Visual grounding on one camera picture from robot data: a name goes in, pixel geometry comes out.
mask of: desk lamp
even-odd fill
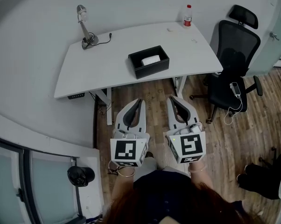
[[[81,43],[82,48],[90,48],[98,42],[98,38],[92,32],[88,32],[88,30],[84,26],[83,21],[87,21],[88,18],[86,14],[86,8],[83,5],[77,6],[77,19],[84,33],[84,38]]]

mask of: lamp base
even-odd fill
[[[90,34],[91,39],[90,40],[86,40],[85,37],[83,38],[83,40],[81,41],[81,46],[84,50],[89,49],[92,47],[92,45],[96,45],[99,41],[98,37],[96,35]]]

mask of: white cable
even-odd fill
[[[229,107],[229,108],[228,108],[228,112],[227,112],[227,114],[225,115],[225,118],[226,118],[226,116],[228,115],[228,113],[229,113],[229,111],[230,111],[230,108],[231,108],[232,110],[238,110],[238,109],[241,107],[241,109],[240,109],[237,113],[235,113],[235,114],[232,116],[232,122],[231,122],[230,124],[227,124],[227,123],[225,122],[225,118],[224,118],[224,123],[225,123],[226,125],[231,125],[231,124],[233,123],[234,116],[235,116],[236,114],[238,114],[239,112],[242,111],[242,108],[243,108],[242,99],[241,99],[240,95],[238,95],[237,98],[240,99],[241,104],[239,105],[239,107],[238,107],[237,109],[233,109],[232,107]]]

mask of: desk control panel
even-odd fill
[[[80,94],[76,94],[76,95],[69,95],[68,99],[77,99],[77,98],[81,98],[84,97],[84,93],[80,93]]]

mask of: black office chair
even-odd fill
[[[211,118],[207,119],[207,124],[213,122],[218,108],[234,110],[230,117],[241,109],[247,110],[246,94],[257,89],[259,96],[263,95],[260,80],[254,76],[255,83],[245,88],[243,76],[248,71],[249,63],[260,45],[260,38],[252,31],[246,29],[244,24],[257,29],[258,18],[251,11],[244,7],[235,5],[229,15],[230,18],[238,20],[238,24],[223,20],[219,23],[219,42],[217,57],[223,66],[221,74],[209,74],[204,79],[204,85],[208,86],[208,95],[191,95],[190,99],[208,98],[214,104]],[[236,82],[241,92],[243,107],[239,107],[240,100],[234,96],[230,88],[230,83]]]

